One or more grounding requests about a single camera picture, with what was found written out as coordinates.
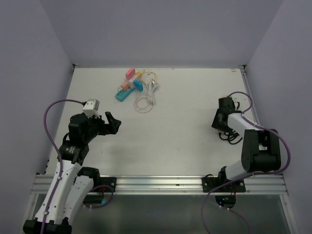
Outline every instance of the white wall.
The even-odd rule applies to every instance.
[[[247,66],[261,123],[276,128],[291,149],[284,175],[303,234],[312,233],[311,9],[311,0],[284,0]]]
[[[72,69],[38,0],[1,1],[0,35],[0,233],[16,234],[51,145],[43,113],[66,97]],[[61,111],[50,113],[53,134]]]
[[[83,67],[247,64],[282,0],[40,0]]]

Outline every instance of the blue object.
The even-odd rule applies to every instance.
[[[135,86],[136,90],[138,90],[139,92],[142,92],[143,91],[143,84],[136,80],[133,82],[133,85]]]
[[[124,101],[133,90],[134,89],[132,88],[127,89],[127,91],[120,90],[118,93],[116,93],[115,97],[118,101]]]

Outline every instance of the metal frame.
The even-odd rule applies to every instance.
[[[239,67],[244,81],[246,91],[251,95],[246,71]],[[255,121],[260,124],[255,106],[252,108]],[[117,195],[206,195],[201,186],[202,176],[143,176],[143,175],[120,175],[117,177],[116,193]],[[26,219],[31,219],[40,194],[47,194],[53,175],[37,175],[30,199],[28,201],[22,226]],[[283,175],[258,175],[244,180],[246,192],[237,193],[239,195],[279,195],[281,205],[285,214],[286,221],[291,234],[298,234],[298,226],[294,218],[293,211],[288,198],[287,188]]]
[[[117,195],[205,195],[202,176],[116,176]],[[32,194],[46,194],[52,175],[37,175]],[[282,175],[260,175],[245,179],[245,193],[240,195],[286,195]]]

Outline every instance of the black mounting bracket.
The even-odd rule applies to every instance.
[[[203,177],[201,179],[201,184],[203,186],[203,192],[209,193],[212,189],[224,184],[220,183],[218,177]],[[225,186],[216,191],[216,193],[231,193],[233,190],[236,189],[237,193],[244,193],[246,191],[245,183],[243,180]]]
[[[99,178],[99,185],[102,185],[102,184],[108,185],[113,189],[114,192],[116,190],[116,182],[117,182],[116,177],[100,177]]]
[[[225,176],[225,168],[226,167],[221,168],[221,171],[218,173],[218,177],[209,174],[201,179],[204,193],[209,193],[212,189],[230,181]],[[246,188],[244,180],[239,180],[237,182],[224,186],[221,189],[218,189],[216,193],[244,193],[245,191]]]
[[[94,185],[94,187],[99,186],[99,185],[108,185],[110,186],[113,191],[115,192],[116,190],[116,183],[117,183],[117,178],[116,177],[100,177],[98,179],[98,183]],[[101,204],[103,200],[102,195],[87,195],[85,199],[83,200],[83,203],[90,203],[90,204]]]

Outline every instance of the black cable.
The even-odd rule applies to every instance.
[[[243,139],[243,138],[241,138],[240,140],[238,140],[236,142],[232,142],[237,137],[239,137],[239,134],[236,131],[231,131],[229,133],[225,132],[224,135],[226,136],[226,138],[223,138],[221,135],[222,135],[222,133],[219,133],[219,138],[221,140],[227,140],[230,145],[236,145],[236,144],[240,143],[242,141],[242,139]]]
[[[239,107],[240,107],[240,102],[239,102],[239,101],[237,101],[237,108],[236,108],[236,110],[238,110],[238,109],[239,109]]]

